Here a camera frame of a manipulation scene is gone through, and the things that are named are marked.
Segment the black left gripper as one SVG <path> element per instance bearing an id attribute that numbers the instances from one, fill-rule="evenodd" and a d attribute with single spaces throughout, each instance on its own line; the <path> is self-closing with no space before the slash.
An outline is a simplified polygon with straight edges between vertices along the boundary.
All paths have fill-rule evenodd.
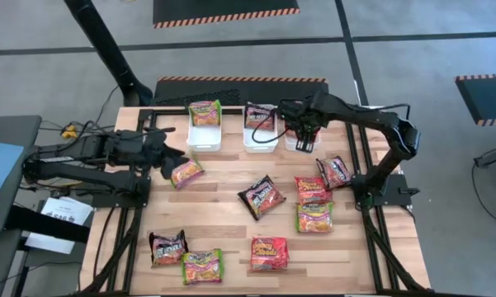
<path id="1" fill-rule="evenodd" d="M 159 168 L 163 179 L 169 180 L 177 165 L 189 161 L 185 152 L 165 144 L 167 133 L 162 130 L 148 130 L 144 136 L 143 153 L 147 164 Z"/>

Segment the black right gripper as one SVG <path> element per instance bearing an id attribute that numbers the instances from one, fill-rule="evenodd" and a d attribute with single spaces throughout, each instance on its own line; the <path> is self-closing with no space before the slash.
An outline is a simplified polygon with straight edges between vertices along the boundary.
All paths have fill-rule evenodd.
<path id="1" fill-rule="evenodd" d="M 308 101 L 282 99 L 276 109 L 277 117 L 283 121 L 287 134 L 293 132 L 297 151 L 311 153 L 314 150 L 316 133 L 327 126 L 321 113 L 309 107 Z"/>

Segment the green lime chili noodle pack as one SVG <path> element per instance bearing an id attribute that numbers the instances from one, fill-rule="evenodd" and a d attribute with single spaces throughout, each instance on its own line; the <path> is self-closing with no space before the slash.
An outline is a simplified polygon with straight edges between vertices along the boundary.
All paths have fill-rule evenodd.
<path id="1" fill-rule="evenodd" d="M 224 278 L 223 252 L 219 248 L 207 252 L 187 252 L 182 256 L 184 285 L 220 283 Z"/>
<path id="2" fill-rule="evenodd" d="M 195 159 L 191 158 L 186 163 L 183 163 L 172 171 L 172 186 L 176 190 L 179 190 L 187 183 L 201 176 L 204 172 L 205 170 L 203 167 Z"/>
<path id="3" fill-rule="evenodd" d="M 295 228 L 299 233 L 331 233 L 333 202 L 297 204 Z"/>
<path id="4" fill-rule="evenodd" d="M 196 101 L 188 106 L 194 126 L 220 125 L 221 105 L 219 100 Z"/>

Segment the black fire noodle pack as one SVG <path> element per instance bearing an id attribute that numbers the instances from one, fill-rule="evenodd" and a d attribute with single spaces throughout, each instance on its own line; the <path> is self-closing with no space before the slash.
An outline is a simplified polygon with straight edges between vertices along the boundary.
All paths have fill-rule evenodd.
<path id="1" fill-rule="evenodd" d="M 273 108 L 248 103 L 244 108 L 244 127 L 274 130 Z"/>
<path id="2" fill-rule="evenodd" d="M 263 177 L 247 190 L 240 191 L 238 196 L 256 221 L 286 201 L 269 176 Z"/>
<path id="3" fill-rule="evenodd" d="M 183 229 L 174 238 L 166 238 L 155 233 L 150 233 L 149 246 L 152 268 L 178 264 L 182 256 L 189 252 Z"/>

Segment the white plastic bin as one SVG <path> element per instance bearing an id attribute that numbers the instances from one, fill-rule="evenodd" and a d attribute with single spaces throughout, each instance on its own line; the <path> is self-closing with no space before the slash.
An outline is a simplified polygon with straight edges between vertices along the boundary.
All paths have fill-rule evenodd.
<path id="1" fill-rule="evenodd" d="M 218 120 L 217 125 L 194 125 L 198 116 L 189 110 L 187 145 L 194 152 L 218 152 L 221 148 L 222 109 L 218 106 L 210 114 Z"/>
<path id="2" fill-rule="evenodd" d="M 255 139 L 263 141 L 263 144 L 253 141 L 254 129 L 243 127 L 243 146 L 247 153 L 272 153 L 278 145 L 278 128 L 276 125 L 276 117 L 273 116 L 275 128 L 274 130 L 260 130 L 255 133 Z"/>
<path id="3" fill-rule="evenodd" d="M 285 146 L 286 146 L 286 149 L 289 150 L 289 151 L 298 151 L 298 149 L 296 148 L 296 145 L 297 145 L 297 142 L 298 142 L 298 138 L 296 136 L 296 132 L 285 121 L 284 121 L 284 128 L 286 130 L 286 133 L 285 133 Z M 314 142 L 311 145 L 311 148 L 313 150 L 316 150 L 316 148 L 319 146 L 320 143 L 321 143 L 321 137 L 320 137 L 319 132 L 317 132 L 315 134 Z"/>

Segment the dark red tilted packet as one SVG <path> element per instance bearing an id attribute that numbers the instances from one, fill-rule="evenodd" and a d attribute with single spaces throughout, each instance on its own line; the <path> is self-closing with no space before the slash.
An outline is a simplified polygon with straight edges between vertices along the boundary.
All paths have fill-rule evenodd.
<path id="1" fill-rule="evenodd" d="M 344 187 L 350 184 L 352 176 L 343 160 L 335 158 L 317 159 L 316 165 L 328 190 Z"/>

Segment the orange spicy chicken noodle pack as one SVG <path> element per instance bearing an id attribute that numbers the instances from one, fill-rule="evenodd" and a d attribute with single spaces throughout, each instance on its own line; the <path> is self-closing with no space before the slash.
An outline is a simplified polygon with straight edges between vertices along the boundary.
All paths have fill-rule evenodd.
<path id="1" fill-rule="evenodd" d="M 329 191 L 322 177 L 295 177 L 298 193 L 298 203 L 323 204 L 333 200 L 333 193 Z"/>
<path id="2" fill-rule="evenodd" d="M 286 270 L 290 260 L 285 238 L 253 238 L 251 242 L 251 271 Z"/>

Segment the hazard-striped black floor mat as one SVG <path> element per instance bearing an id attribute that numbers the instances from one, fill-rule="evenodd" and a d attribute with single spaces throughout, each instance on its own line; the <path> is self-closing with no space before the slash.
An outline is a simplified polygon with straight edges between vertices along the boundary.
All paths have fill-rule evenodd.
<path id="1" fill-rule="evenodd" d="M 496 126 L 496 73 L 457 76 L 455 84 L 478 126 Z"/>
<path id="2" fill-rule="evenodd" d="M 224 106 L 247 102 L 276 105 L 281 99 L 303 99 L 327 91 L 324 78 L 191 77 L 158 79 L 152 106 L 188 106 L 194 101 L 218 100 Z"/>
<path id="3" fill-rule="evenodd" d="M 300 13 L 297 0 L 154 0 L 155 29 Z"/>

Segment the white paper sheet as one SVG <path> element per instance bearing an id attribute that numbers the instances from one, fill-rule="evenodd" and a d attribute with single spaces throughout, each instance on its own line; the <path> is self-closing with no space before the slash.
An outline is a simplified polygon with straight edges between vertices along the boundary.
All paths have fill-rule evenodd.
<path id="1" fill-rule="evenodd" d="M 90 205 L 71 197 L 64 196 L 58 199 L 48 198 L 41 213 L 69 223 L 84 225 L 92 210 L 93 208 Z M 51 252 L 70 254 L 73 250 L 74 242 L 39 233 L 30 233 L 26 240 L 26 246 L 29 248 L 39 248 Z"/>

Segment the black desk leg bar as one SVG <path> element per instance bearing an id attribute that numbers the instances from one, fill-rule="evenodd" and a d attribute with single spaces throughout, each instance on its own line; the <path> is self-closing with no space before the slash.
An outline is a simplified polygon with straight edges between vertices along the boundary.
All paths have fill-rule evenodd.
<path id="1" fill-rule="evenodd" d="M 90 233 L 88 227 L 16 205 L 10 209 L 4 228 L 19 229 L 78 243 L 86 243 Z"/>

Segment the grey side desk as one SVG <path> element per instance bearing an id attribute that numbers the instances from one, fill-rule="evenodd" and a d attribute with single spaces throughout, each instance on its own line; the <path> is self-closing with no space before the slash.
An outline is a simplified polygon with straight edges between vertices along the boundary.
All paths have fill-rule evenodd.
<path id="1" fill-rule="evenodd" d="M 37 115 L 0 116 L 0 143 L 28 149 L 35 142 L 40 122 L 41 117 Z M 0 297 L 21 238 L 20 231 L 6 229 L 6 222 L 21 183 L 23 158 L 21 153 L 15 159 L 0 189 Z"/>

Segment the dark equipment base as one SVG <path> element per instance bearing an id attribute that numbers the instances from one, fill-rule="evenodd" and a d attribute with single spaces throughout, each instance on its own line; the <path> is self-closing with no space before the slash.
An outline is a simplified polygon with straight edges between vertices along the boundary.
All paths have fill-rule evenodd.
<path id="1" fill-rule="evenodd" d="M 496 163 L 496 148 L 481 154 L 479 157 L 474 159 L 476 167 L 488 167 Z"/>

